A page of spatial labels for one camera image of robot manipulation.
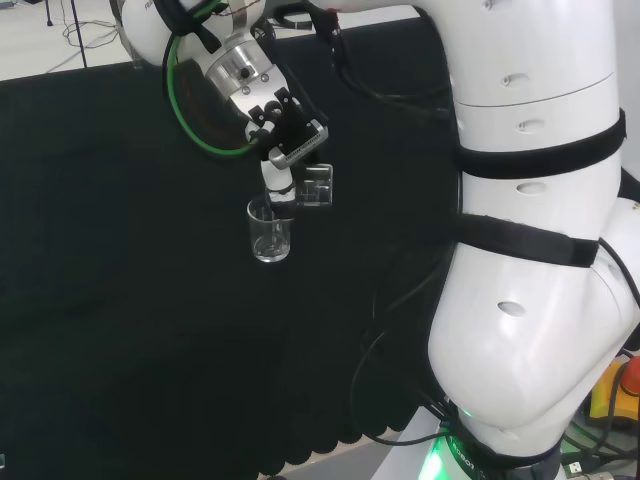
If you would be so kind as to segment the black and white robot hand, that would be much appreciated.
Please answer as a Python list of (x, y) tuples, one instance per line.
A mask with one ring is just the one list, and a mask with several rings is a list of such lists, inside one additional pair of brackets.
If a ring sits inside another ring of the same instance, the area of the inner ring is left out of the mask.
[(268, 210), (278, 219), (292, 218), (299, 209), (294, 170), (328, 139), (328, 127), (283, 79), (256, 79), (230, 101), (248, 119), (245, 134), (257, 151)]

